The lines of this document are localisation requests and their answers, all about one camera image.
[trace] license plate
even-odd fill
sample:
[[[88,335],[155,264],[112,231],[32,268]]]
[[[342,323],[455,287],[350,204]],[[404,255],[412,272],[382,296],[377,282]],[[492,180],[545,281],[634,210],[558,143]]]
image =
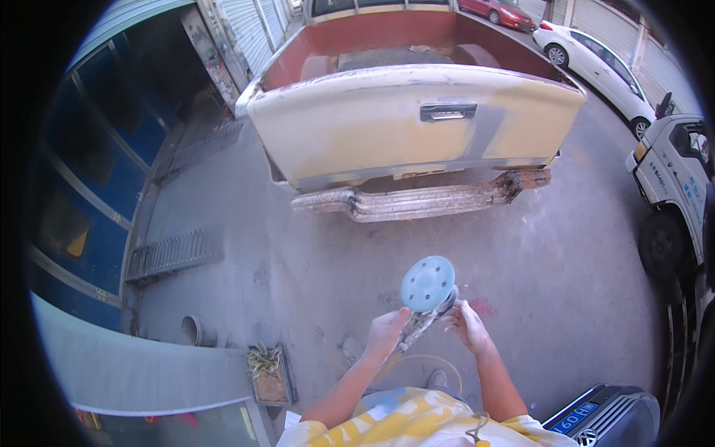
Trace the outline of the license plate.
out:
[[[571,413],[565,418],[561,419],[553,427],[549,428],[550,431],[555,431],[556,433],[567,434],[569,431],[573,430],[578,423],[586,418],[593,410],[597,409],[597,405],[591,402],[582,403],[576,410],[571,411]]]

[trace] tailgate handle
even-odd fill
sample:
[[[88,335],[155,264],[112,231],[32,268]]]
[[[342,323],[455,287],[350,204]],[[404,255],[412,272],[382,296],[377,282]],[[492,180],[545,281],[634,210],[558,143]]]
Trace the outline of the tailgate handle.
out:
[[[472,119],[476,112],[477,104],[475,102],[424,104],[420,107],[420,119],[424,122],[438,122],[448,119]]]

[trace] white truck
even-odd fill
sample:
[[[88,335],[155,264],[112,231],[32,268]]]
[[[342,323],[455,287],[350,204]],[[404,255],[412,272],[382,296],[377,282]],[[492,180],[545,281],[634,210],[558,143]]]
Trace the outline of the white truck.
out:
[[[358,222],[481,210],[547,185],[586,93],[562,70],[453,0],[306,0],[307,26],[238,99],[272,180],[297,210]],[[492,167],[479,185],[360,191]]]
[[[651,277],[688,274],[704,262],[712,152],[704,118],[675,114],[658,118],[626,157],[628,173],[654,210],[638,236],[638,252]]]

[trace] headlight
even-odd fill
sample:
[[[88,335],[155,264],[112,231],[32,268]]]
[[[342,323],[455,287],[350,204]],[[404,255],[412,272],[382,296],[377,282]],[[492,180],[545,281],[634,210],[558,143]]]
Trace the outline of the headlight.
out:
[[[636,158],[636,161],[640,163],[643,157],[646,156],[646,152],[648,152],[648,148],[642,141],[640,141],[638,142],[636,150],[633,152],[633,156]]]

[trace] sneaker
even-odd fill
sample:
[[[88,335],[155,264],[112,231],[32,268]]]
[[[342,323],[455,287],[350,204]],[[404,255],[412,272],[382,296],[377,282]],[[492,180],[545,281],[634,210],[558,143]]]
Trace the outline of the sneaker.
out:
[[[441,369],[438,369],[434,373],[432,373],[432,375],[430,375],[430,379],[427,380],[428,390],[434,390],[435,387],[447,387],[447,373],[445,373]]]
[[[347,361],[347,366],[352,367],[354,364],[358,362],[360,359],[360,356],[363,355],[363,351],[365,350],[359,341],[357,341],[354,337],[347,337],[342,341],[342,344],[340,345],[340,350],[342,351],[342,354],[345,356],[345,359]]]

